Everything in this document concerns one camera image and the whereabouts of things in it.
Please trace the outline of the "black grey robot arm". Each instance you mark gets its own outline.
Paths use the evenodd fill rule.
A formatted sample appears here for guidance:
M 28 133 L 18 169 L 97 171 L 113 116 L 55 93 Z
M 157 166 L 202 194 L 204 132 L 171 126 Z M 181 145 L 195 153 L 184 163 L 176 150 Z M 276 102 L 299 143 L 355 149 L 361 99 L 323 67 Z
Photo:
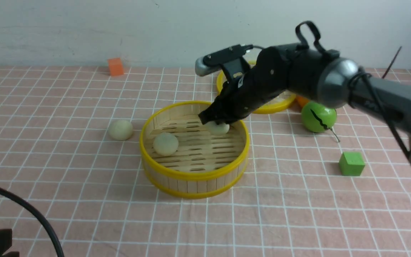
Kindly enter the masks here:
M 330 109 L 349 105 L 385 122 L 411 165 L 411 86 L 373 77 L 363 67 L 320 44 L 312 21 L 295 28 L 299 42 L 261 48 L 256 64 L 244 59 L 255 45 L 234 45 L 196 60 L 204 77 L 221 70 L 227 81 L 210 107 L 198 116 L 202 124 L 232 124 L 284 91 Z

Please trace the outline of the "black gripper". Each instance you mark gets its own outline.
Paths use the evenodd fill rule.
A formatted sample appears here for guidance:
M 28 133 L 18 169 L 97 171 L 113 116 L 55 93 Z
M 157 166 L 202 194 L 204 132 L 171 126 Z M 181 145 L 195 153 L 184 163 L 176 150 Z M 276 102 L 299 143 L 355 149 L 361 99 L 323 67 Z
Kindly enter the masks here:
M 227 82 L 212 104 L 198 117 L 202 124 L 232 124 L 287 89 L 293 46 L 271 46 L 261 50 L 254 67 L 244 59 L 253 46 L 230 46 L 198 59 L 198 75 L 222 70 Z

